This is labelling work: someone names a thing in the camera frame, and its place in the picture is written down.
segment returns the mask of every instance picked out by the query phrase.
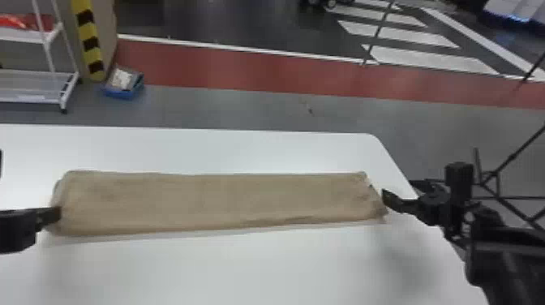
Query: blue tray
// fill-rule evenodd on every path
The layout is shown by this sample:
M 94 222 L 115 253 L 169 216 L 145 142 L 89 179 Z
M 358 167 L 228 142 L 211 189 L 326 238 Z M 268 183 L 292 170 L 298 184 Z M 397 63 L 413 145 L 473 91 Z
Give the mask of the blue tray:
M 136 95 L 138 95 L 138 92 L 144 87 L 144 76 L 140 76 L 138 81 L 135 84 L 135 87 L 132 90 L 116 90 L 113 88 L 109 88 L 107 86 L 102 86 L 102 92 L 107 97 L 113 97 L 120 100 L 125 101 L 132 101 Z

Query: robotic arm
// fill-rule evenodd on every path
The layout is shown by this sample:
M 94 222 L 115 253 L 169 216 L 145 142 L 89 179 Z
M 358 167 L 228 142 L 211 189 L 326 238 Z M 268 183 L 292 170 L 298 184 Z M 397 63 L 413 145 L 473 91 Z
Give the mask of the robotic arm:
M 474 167 L 456 162 L 445 167 L 444 184 L 411 181 L 421 192 L 403 200 L 383 190 L 384 203 L 440 226 L 444 237 L 466 251 L 466 277 L 483 289 L 491 305 L 538 305 L 545 302 L 545 232 L 507 227 L 497 211 L 472 198 Z

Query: floor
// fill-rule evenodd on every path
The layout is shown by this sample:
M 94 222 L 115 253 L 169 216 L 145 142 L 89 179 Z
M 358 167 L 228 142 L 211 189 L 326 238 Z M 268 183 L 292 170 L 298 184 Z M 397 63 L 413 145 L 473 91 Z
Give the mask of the floor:
M 363 58 L 388 65 L 509 78 L 524 75 L 542 52 L 539 47 L 543 44 L 527 48 L 528 44 L 518 44 L 509 33 L 484 27 L 467 14 L 448 15 L 401 4 L 393 6 L 375 41 L 373 36 L 387 5 L 380 0 L 356 0 L 351 6 L 337 5 L 329 10 L 295 0 L 124 0 L 117 7 L 118 30 L 130 34 L 124 38 L 136 41 L 156 37 L 163 42 L 194 41 Z M 146 18 L 132 18 L 135 15 Z M 376 45 L 370 53 L 369 45 Z M 545 71 L 538 69 L 534 76 L 545 80 Z
M 227 6 L 222 0 L 184 2 L 188 12 L 178 2 L 164 0 L 161 3 L 168 14 L 149 10 L 148 1 L 139 2 L 141 6 L 131 9 L 140 9 L 140 15 L 146 18 L 129 18 L 130 14 L 137 14 L 134 11 L 118 16 L 120 29 L 131 28 L 135 30 L 132 34 L 139 35 L 138 39 L 121 39 L 116 58 L 119 64 L 145 73 L 146 86 L 134 101 L 104 97 L 99 84 L 85 83 L 75 89 L 68 115 L 60 114 L 55 105 L 0 103 L 0 123 L 370 133 L 384 143 L 408 178 L 440 177 L 449 162 L 469 161 L 473 147 L 481 148 L 483 166 L 490 169 L 543 125 L 545 84 L 521 84 L 504 75 L 453 71 L 452 67 L 422 69 L 384 64 L 388 61 L 385 54 L 392 55 L 392 49 L 403 48 L 406 51 L 401 56 L 410 57 L 411 52 L 431 53 L 431 49 L 426 48 L 433 48 L 434 53 L 438 49 L 465 52 L 445 53 L 465 58 L 458 58 L 460 65 L 454 68 L 490 68 L 520 75 L 521 70 L 513 71 L 516 66 L 509 60 L 501 63 L 491 59 L 498 57 L 496 53 L 487 55 L 476 51 L 486 49 L 479 43 L 468 46 L 469 38 L 461 37 L 461 32 L 455 29 L 434 32 L 438 21 L 434 23 L 430 16 L 424 17 L 426 11 L 416 12 L 399 6 L 400 10 L 396 10 L 399 16 L 394 19 L 405 20 L 405 23 L 389 22 L 380 47 L 368 58 L 378 59 L 379 64 L 361 67 L 359 63 L 365 57 L 359 55 L 363 50 L 361 45 L 366 44 L 368 28 L 363 26 L 361 16 L 339 11 L 346 10 L 341 6 L 337 11 L 305 6 L 304 10 L 314 16 L 307 18 L 299 6 L 287 5 L 287 0 L 253 6 L 252 3 L 257 2 L 239 0 L 244 6 Z M 362 9 L 370 14 L 369 11 L 380 11 L 382 6 L 384 3 L 379 0 L 358 0 L 349 11 Z M 206 18 L 203 13 L 196 14 L 199 10 L 206 13 Z M 262 10 L 261 18 L 249 14 L 255 10 Z M 247 14 L 234 18 L 241 11 Z M 267 15 L 267 12 L 279 14 Z M 283 15 L 290 16 L 289 22 L 279 17 Z M 406 33 L 400 31 L 416 31 L 418 27 L 406 24 L 414 23 L 414 19 L 402 16 L 426 25 L 420 28 L 426 28 L 427 32 L 420 29 L 419 34 L 411 34 L 411 39 L 419 37 L 428 43 L 399 42 L 402 37 L 399 34 Z M 462 17 L 449 18 L 463 22 L 471 30 L 463 29 L 463 32 L 470 36 L 478 33 L 494 42 L 487 36 L 491 32 L 484 33 L 468 25 L 469 22 L 460 19 Z M 196 22 L 199 27 L 190 26 Z M 252 43 L 250 50 L 240 50 L 244 44 L 230 49 L 231 42 L 240 42 L 240 31 L 251 34 L 251 39 L 247 38 L 248 43 Z M 297 31 L 306 34 L 297 36 Z M 332 40 L 321 39 L 330 32 Z M 179 40 L 202 38 L 209 33 L 217 34 L 204 39 L 209 44 Z M 161 43 L 142 41 L 143 35 L 174 34 L 179 35 L 176 40 L 167 37 Z M 271 53 L 275 46 L 267 44 L 275 39 L 283 40 L 280 43 L 284 45 L 289 41 L 288 45 L 300 49 Z M 256 41 L 262 45 L 253 45 Z M 434 41 L 434 45 L 429 46 L 430 41 Z M 521 62 L 511 56 L 515 50 L 502 46 L 510 52 L 501 51 L 504 57 Z M 524 54 L 515 55 L 527 61 Z M 420 56 L 412 58 L 422 62 Z M 545 137 L 542 137 L 507 168 L 503 177 L 504 193 L 545 193 L 544 155 Z M 543 205 L 529 202 L 517 206 L 534 213 Z M 512 214 L 501 211 L 509 224 L 521 225 Z

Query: shelf rack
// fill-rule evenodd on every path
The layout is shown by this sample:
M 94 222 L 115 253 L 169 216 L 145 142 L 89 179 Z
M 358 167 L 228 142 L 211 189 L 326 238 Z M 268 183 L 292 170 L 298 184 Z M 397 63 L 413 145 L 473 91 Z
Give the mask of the shelf rack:
M 79 81 L 78 67 L 61 22 L 57 1 L 51 0 L 57 23 L 49 32 L 44 31 L 40 7 L 32 0 L 38 31 L 15 28 L 0 28 L 0 41 L 41 44 L 45 52 L 49 71 L 22 71 L 0 69 L 0 101 L 22 103 L 59 104 L 61 112 L 67 113 L 68 98 Z M 51 44 L 61 34 L 66 44 L 74 72 L 57 72 L 51 56 Z

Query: beige towel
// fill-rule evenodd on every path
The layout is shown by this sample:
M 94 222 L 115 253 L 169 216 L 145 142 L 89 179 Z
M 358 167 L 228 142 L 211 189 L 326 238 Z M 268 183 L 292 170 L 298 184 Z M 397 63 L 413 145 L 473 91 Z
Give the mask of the beige towel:
M 281 226 L 382 217 L 364 173 L 124 174 L 70 171 L 52 205 L 65 235 L 135 234 Z

